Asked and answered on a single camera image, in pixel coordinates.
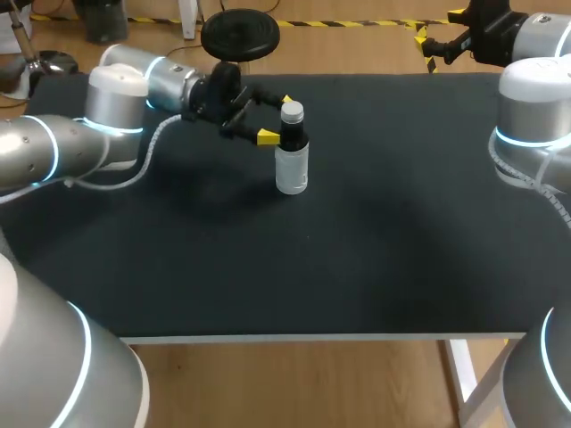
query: floor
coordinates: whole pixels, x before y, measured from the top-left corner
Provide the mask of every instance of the floor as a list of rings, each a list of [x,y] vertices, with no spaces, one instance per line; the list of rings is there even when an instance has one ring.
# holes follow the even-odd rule
[[[60,0],[37,0],[39,12]],[[267,10],[274,0],[227,0],[227,7]],[[468,0],[282,0],[272,13],[284,21],[444,19]],[[130,16],[178,18],[177,0],[128,0]],[[526,12],[571,13],[564,0],[513,0]],[[203,0],[208,17],[218,0]],[[72,16],[69,4],[58,12]],[[93,68],[104,47],[83,41],[77,22],[36,22],[37,49],[72,54],[83,71]],[[165,54],[183,41],[176,25],[132,24],[128,44]],[[460,28],[431,26],[430,37],[450,39]],[[279,48],[250,65],[252,74],[426,73],[415,31],[400,27],[283,28]],[[208,71],[216,62],[201,48],[173,54],[178,62]],[[0,57],[6,63],[10,55]],[[440,72],[492,71],[464,55]],[[0,99],[0,107],[13,101]],[[4,109],[18,116],[24,107]],[[481,377],[503,346],[502,340],[470,341]],[[449,374],[437,342],[336,342],[140,346],[152,386],[150,428],[188,427],[415,427],[457,426]],[[501,416],[490,428],[504,426]]]

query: bottle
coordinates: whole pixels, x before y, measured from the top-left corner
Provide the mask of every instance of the bottle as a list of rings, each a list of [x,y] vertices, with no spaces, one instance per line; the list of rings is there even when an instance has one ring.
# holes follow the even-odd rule
[[[303,131],[303,105],[284,103],[280,144],[276,146],[276,187],[284,194],[298,194],[308,184],[310,140]]]

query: black table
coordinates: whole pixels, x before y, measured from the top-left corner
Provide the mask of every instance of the black table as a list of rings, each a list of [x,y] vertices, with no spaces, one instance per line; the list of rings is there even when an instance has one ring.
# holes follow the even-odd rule
[[[130,338],[521,333],[571,296],[567,229],[488,157],[496,75],[254,79],[305,106],[306,192],[275,189],[271,149],[178,123],[129,189],[2,207],[20,263]],[[86,89],[47,78],[27,113],[81,116]]]

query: metal leg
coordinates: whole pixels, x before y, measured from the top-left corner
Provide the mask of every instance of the metal leg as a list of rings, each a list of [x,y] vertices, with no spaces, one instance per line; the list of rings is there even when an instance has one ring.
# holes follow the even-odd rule
[[[182,21],[182,32],[185,39],[194,40],[195,38],[198,1],[199,0],[178,0],[180,20]]]
[[[474,367],[472,366],[468,341],[449,340],[445,341],[445,345],[452,380],[454,381],[456,404],[458,408],[462,408],[478,384],[476,373],[474,373]]]
[[[461,428],[478,428],[502,404],[501,374],[503,365],[516,343],[517,341],[508,342],[482,381],[471,391],[466,402],[459,407]]]

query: black round stool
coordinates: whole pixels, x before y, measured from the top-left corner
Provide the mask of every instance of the black round stool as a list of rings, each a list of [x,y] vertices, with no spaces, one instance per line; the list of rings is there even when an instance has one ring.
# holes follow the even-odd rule
[[[204,50],[221,61],[248,62],[271,54],[279,45],[279,26],[268,14],[252,9],[230,9],[212,15],[201,32]]]

